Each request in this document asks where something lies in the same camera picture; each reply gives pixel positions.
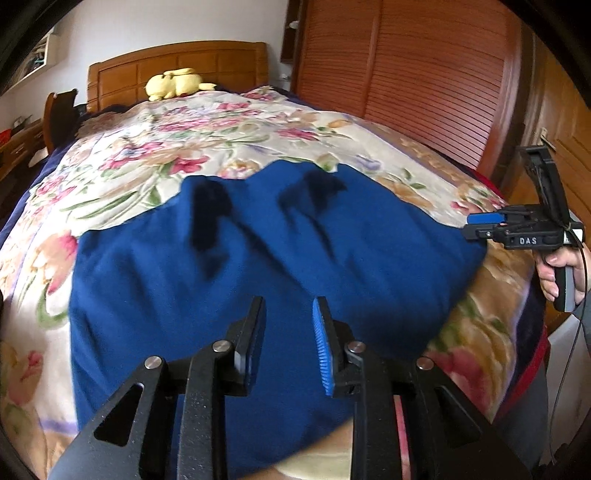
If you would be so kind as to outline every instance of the wooden nightstand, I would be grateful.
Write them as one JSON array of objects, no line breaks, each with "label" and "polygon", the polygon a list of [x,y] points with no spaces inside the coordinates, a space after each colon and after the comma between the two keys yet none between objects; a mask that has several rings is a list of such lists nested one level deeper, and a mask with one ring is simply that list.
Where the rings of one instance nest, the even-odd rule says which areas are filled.
[{"label": "wooden nightstand", "polygon": [[44,147],[43,123],[37,120],[0,147],[0,181],[6,178],[17,165],[28,161]]}]

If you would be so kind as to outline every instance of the metal screw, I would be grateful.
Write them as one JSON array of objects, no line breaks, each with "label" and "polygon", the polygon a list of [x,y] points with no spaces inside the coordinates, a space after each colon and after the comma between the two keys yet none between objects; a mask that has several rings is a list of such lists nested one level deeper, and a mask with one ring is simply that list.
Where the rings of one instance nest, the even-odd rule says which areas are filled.
[{"label": "metal screw", "polygon": [[351,353],[363,353],[365,352],[365,344],[363,342],[349,342],[347,343],[347,348]]},{"label": "metal screw", "polygon": [[232,348],[232,344],[228,340],[218,340],[213,344],[213,351],[216,353],[224,353]]},{"label": "metal screw", "polygon": [[154,355],[147,358],[144,362],[144,365],[148,370],[153,370],[154,368],[158,368],[160,365],[162,365],[162,359],[159,356]]},{"label": "metal screw", "polygon": [[429,357],[422,356],[417,360],[417,367],[419,367],[421,370],[431,370],[434,366],[435,364],[433,363],[433,360],[431,360]]}]

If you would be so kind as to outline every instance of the black cable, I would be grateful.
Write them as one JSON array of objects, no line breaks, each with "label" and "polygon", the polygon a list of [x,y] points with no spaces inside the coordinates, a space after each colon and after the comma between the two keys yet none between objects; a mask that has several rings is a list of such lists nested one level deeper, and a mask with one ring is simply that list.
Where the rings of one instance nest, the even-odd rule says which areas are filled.
[{"label": "black cable", "polygon": [[558,405],[558,399],[560,398],[560,393],[562,392],[562,386],[564,384],[564,379],[566,378],[566,372],[569,370],[570,361],[573,358],[574,349],[577,345],[577,340],[579,339],[579,333],[583,327],[583,316],[585,315],[585,308],[587,306],[587,291],[589,289],[588,280],[587,280],[587,260],[585,258],[585,251],[583,248],[583,243],[577,237],[571,226],[568,227],[567,230],[571,243],[574,240],[574,243],[577,245],[581,253],[581,257],[583,258],[583,272],[584,272],[584,297],[583,297],[583,304],[582,304],[582,311],[581,311],[581,318],[579,320],[579,325],[577,326],[577,332],[574,334],[573,344],[570,348],[569,357],[567,358],[566,365],[564,366],[564,372],[562,373],[562,379],[560,380],[560,385],[558,386],[558,391],[556,392],[556,398],[554,399],[554,405],[552,406],[552,415],[550,416],[550,426],[548,427],[548,449],[550,450],[550,459],[553,464],[556,464],[556,458],[554,457],[554,452],[552,451],[552,426],[554,424],[554,415],[556,414],[556,405]]}]

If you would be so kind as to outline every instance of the floral bedspread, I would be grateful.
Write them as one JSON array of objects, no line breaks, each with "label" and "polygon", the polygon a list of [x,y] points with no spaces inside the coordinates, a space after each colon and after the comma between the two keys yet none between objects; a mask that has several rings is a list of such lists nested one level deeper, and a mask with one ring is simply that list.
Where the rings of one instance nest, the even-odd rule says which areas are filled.
[{"label": "floral bedspread", "polygon": [[[166,202],[187,175],[244,179],[279,158],[326,171],[350,165],[450,226],[501,205],[428,148],[379,125],[293,104],[270,87],[242,96],[200,92],[88,120],[56,171],[31,189],[0,251],[0,419],[41,479],[78,428],[67,315],[77,239]],[[490,243],[466,297],[428,346],[490,419],[514,371],[515,327],[532,272],[529,254]],[[254,478],[348,478],[351,440],[348,423]]]}]

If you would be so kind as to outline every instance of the wooden wardrobe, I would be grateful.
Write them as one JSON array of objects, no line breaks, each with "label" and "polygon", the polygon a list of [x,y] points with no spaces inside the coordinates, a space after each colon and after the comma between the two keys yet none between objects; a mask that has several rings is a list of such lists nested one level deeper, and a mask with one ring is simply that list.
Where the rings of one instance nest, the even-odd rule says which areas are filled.
[{"label": "wooden wardrobe", "polygon": [[498,0],[308,0],[300,40],[293,89],[309,104],[502,174],[522,134],[531,53]]}]

